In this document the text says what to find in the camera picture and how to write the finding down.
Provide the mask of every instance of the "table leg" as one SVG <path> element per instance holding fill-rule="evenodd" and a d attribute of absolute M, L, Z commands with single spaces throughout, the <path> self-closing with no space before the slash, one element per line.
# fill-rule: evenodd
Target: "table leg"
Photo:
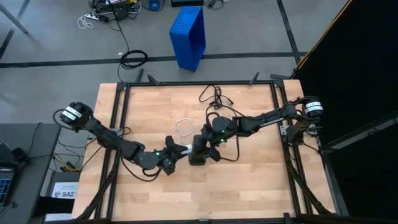
<path fill-rule="evenodd" d="M 0 11 L 4 13 L 18 28 L 25 34 L 27 34 L 27 30 L 25 27 L 0 3 Z"/>

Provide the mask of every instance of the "black panel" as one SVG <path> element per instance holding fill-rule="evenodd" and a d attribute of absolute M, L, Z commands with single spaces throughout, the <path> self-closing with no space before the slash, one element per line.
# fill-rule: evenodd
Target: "black panel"
<path fill-rule="evenodd" d="M 323 143 L 398 110 L 397 8 L 352 1 L 294 76 L 323 103 Z"/>
<path fill-rule="evenodd" d="M 330 154 L 350 216 L 396 219 L 397 136 L 393 125 Z"/>

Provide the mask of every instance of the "black metal frame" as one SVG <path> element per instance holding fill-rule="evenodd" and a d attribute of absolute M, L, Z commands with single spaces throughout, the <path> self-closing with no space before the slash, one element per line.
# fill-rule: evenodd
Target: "black metal frame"
<path fill-rule="evenodd" d="M 111 123 L 110 123 L 110 128 L 114 128 L 115 122 L 116 122 L 116 115 L 118 113 L 118 105 L 120 101 L 120 94 L 124 90 L 124 101 L 123 101 L 123 109 L 122 109 L 122 114 L 121 114 L 121 122 L 120 122 L 120 128 L 123 128 L 126 122 L 126 117 L 127 117 L 127 107 L 129 103 L 129 92 L 132 87 L 135 86 L 154 86 L 153 83 L 139 83 L 139 80 L 141 79 L 141 76 L 139 75 L 136 79 L 136 82 L 134 83 L 118 83 L 116 86 L 116 94 L 115 94 L 115 100 L 114 100 L 114 105 L 113 105 L 113 111 L 112 111 L 112 117 L 111 117 Z M 210 81 L 210 82 L 160 82 L 161 86 L 181 86 L 181 85 L 248 85 L 249 81 Z M 278 103 L 278 98 L 277 98 L 277 93 L 276 93 L 276 87 L 280 87 L 280 92 L 282 94 L 282 99 L 283 102 L 285 103 L 287 101 L 286 97 L 286 92 L 285 88 L 283 86 L 283 82 L 279 82 L 278 80 L 263 80 L 263 81 L 256 81 L 254 85 L 270 85 L 271 87 L 271 95 L 272 95 L 272 100 L 275 108 L 279 108 L 279 103 Z M 280 133 L 281 136 L 281 143 L 282 143 L 282 150 L 284 153 L 284 159 L 285 159 L 285 164 L 288 166 L 288 162 L 291 162 L 290 156 L 289 156 L 289 145 L 286 144 L 284 141 L 284 138 L 282 136 L 282 133 Z M 302 161 L 300 158 L 300 153 L 298 150 L 297 146 L 294 146 L 294 151 L 293 151 L 294 157 L 296 158 L 295 162 L 298 167 L 298 175 L 299 178 L 304 182 L 305 184 L 305 175 L 303 171 L 303 165 Z M 103 168 L 102 168 L 102 173 L 101 173 L 101 183 L 103 183 L 103 180 L 106 178 L 106 175 L 108 173 L 108 166 L 109 166 L 109 159 L 110 159 L 110 151 L 107 150 L 105 153 L 104 157 L 104 162 L 103 162 Z M 114 162 L 119 164 L 119 158 L 115 157 Z M 300 208 L 300 203 L 299 203 L 299 197 L 297 194 L 297 189 L 296 189 L 296 184 L 295 184 L 295 178 L 293 175 L 288 172 L 288 180 L 289 180 L 289 187 L 290 187 L 290 193 L 292 196 L 292 203 L 294 207 L 294 212 L 295 215 L 301 214 L 301 208 Z M 113 205 L 114 205 L 114 196 L 116 193 L 116 182 L 117 178 L 113 180 L 111 183 L 111 190 L 109 193 L 109 200 L 108 200 L 108 207 L 106 211 L 106 218 L 111 219 L 112 214 L 113 214 Z M 305 192 L 303 191 L 303 198 L 305 200 L 305 206 L 306 206 L 306 211 L 309 214 L 312 214 L 312 206 L 305 195 Z M 99 205 L 96 208 L 95 211 L 95 219 L 101 218 L 101 209 L 102 209 L 102 200 L 100 201 Z M 294 218 L 290 218 L 288 213 L 284 214 L 283 218 L 257 218 L 257 219 L 225 219 L 225 220 L 211 220 L 212 223 L 236 223 L 236 222 L 261 222 L 261 223 L 289 223 L 293 220 Z M 131 221 L 131 222 L 115 222 L 115 223 L 186 223 L 186 222 L 198 222 L 200 220 L 164 220 L 164 221 L 148 221 L 148 222 L 143 222 L 143 221 Z"/>

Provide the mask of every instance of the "blue plastic crate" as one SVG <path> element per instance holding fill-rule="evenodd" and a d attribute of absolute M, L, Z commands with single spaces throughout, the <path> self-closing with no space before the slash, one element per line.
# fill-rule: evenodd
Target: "blue plastic crate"
<path fill-rule="evenodd" d="M 170 28 L 170 38 L 179 67 L 195 72 L 206 49 L 202 7 L 182 7 Z"/>

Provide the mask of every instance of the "gray floor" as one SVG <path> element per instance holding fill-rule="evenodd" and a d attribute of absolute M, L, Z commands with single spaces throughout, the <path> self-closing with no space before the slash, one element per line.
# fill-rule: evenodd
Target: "gray floor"
<path fill-rule="evenodd" d="M 17 15 L 24 0 L 0 2 Z M 346 0 L 282 2 L 298 50 L 306 52 Z M 121 26 L 130 49 L 144 50 L 150 57 L 174 56 L 169 29 L 179 10 L 171 8 L 168 2 L 162 12 L 143 9 L 135 21 L 123 20 Z M 87 12 L 87 0 L 30 0 L 21 19 L 29 34 L 15 30 L 0 65 L 119 58 L 126 46 L 121 34 L 109 27 L 116 24 L 92 21 L 94 29 L 81 30 L 76 21 Z M 292 52 L 277 0 L 230 0 L 219 11 L 204 8 L 204 16 L 205 54 Z M 0 44 L 12 28 L 11 22 L 0 13 Z M 0 68 L 0 123 L 51 123 L 52 113 L 71 101 L 94 106 L 99 84 L 118 81 L 117 66 L 115 63 Z M 295 66 L 293 57 L 252 57 L 202 60 L 196 73 L 178 68 L 174 61 L 149 62 L 143 68 L 146 74 L 161 81 L 189 81 L 249 80 L 257 71 L 261 79 L 269 79 L 270 73 L 290 75 Z M 134 80 L 136 73 L 137 70 L 121 72 L 125 80 Z M 60 140 L 82 146 L 84 136 L 62 131 Z M 64 159 L 76 161 L 75 157 Z"/>

